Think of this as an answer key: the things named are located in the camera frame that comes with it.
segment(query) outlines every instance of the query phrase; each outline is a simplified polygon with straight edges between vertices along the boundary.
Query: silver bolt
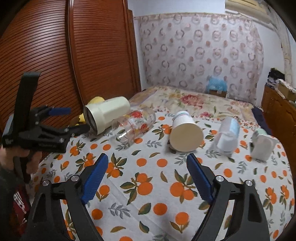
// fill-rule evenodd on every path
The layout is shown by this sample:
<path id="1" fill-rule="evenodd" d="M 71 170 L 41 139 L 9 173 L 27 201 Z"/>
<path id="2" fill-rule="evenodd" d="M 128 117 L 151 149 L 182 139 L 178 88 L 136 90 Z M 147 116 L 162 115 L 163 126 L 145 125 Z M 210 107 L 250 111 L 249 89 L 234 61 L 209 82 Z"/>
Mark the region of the silver bolt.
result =
<path id="1" fill-rule="evenodd" d="M 224 177 L 222 177 L 222 176 L 217 176 L 217 177 L 216 177 L 216 180 L 217 180 L 218 182 L 222 182 L 222 181 L 224 181 Z"/>
<path id="2" fill-rule="evenodd" d="M 78 180 L 79 180 L 79 176 L 78 175 L 71 176 L 71 181 L 72 182 L 76 182 Z"/>
<path id="3" fill-rule="evenodd" d="M 250 181 L 250 180 L 246 180 L 246 184 L 247 184 L 249 187 L 251 187 L 251 186 L 253 185 L 252 181 Z"/>
<path id="4" fill-rule="evenodd" d="M 47 186 L 49 184 L 49 181 L 48 180 L 44 180 L 43 182 L 42 182 L 42 185 L 43 186 Z"/>

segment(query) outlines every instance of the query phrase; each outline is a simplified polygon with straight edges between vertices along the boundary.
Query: brown slatted door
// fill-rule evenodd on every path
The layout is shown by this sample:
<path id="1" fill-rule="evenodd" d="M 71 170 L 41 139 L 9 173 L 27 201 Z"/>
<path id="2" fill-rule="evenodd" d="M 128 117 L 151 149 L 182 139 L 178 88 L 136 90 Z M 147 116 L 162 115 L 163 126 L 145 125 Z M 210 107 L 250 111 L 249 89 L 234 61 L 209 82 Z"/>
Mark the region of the brown slatted door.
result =
<path id="1" fill-rule="evenodd" d="M 86 99 L 137 91 L 123 0 L 74 0 L 74 36 Z"/>
<path id="2" fill-rule="evenodd" d="M 0 116 L 6 123 L 22 74 L 40 71 L 32 106 L 71 107 L 70 116 L 45 123 L 65 126 L 82 112 L 73 81 L 65 32 L 66 0 L 31 0 L 15 16 L 0 39 Z"/>

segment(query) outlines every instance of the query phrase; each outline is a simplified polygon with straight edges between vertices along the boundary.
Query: tablecloth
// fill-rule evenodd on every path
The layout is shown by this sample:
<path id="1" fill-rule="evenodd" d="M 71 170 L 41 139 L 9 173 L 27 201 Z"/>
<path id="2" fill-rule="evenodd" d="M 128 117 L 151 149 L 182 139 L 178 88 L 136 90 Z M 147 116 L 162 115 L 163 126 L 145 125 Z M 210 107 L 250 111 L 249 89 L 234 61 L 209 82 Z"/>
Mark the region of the tablecloth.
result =
<path id="1" fill-rule="evenodd" d="M 42 180 L 53 183 L 80 174 L 103 152 L 109 165 L 87 210 L 105 241 L 190 241 L 200 226 L 208 204 L 204 202 L 186 168 L 189 153 L 168 145 L 173 114 L 156 113 L 153 128 L 131 146 L 115 140 L 110 129 L 100 136 L 72 138 L 65 154 L 52 153 L 39 165 L 28 185 L 31 201 Z M 275 240 L 294 213 L 292 175 L 280 142 L 267 162 L 250 157 L 252 125 L 240 121 L 239 146 L 231 157 L 209 151 L 220 122 L 194 118 L 203 129 L 204 141 L 193 153 L 215 175 L 230 182 L 250 179 L 256 185 Z M 66 201 L 61 201 L 68 232 L 78 240 Z M 224 238 L 233 208 L 229 202 L 217 240 Z"/>

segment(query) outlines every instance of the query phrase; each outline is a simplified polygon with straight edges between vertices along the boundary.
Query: cardboard box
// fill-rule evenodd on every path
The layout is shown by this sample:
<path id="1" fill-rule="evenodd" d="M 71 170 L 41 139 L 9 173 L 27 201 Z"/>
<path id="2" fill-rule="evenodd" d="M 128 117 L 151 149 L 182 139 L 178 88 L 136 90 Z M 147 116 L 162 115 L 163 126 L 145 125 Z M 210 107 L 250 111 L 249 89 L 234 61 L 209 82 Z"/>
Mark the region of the cardboard box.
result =
<path id="1" fill-rule="evenodd" d="M 295 102 L 296 100 L 296 93 L 293 93 L 289 90 L 284 84 L 281 82 L 279 83 L 278 90 L 286 97 L 287 100 Z"/>
<path id="2" fill-rule="evenodd" d="M 209 90 L 209 94 L 226 98 L 227 91 L 222 91 L 221 93 L 218 93 L 218 91 Z"/>

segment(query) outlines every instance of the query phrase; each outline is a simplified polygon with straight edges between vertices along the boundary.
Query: patterned wall covering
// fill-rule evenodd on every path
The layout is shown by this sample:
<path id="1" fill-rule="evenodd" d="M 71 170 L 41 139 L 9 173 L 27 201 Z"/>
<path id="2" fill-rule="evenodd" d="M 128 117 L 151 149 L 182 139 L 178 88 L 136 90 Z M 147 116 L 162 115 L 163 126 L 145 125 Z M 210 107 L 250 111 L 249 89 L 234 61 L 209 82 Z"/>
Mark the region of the patterned wall covering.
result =
<path id="1" fill-rule="evenodd" d="M 176 13 L 139 18 L 147 83 L 205 92 L 210 76 L 228 97 L 255 103 L 263 45 L 251 19 Z"/>

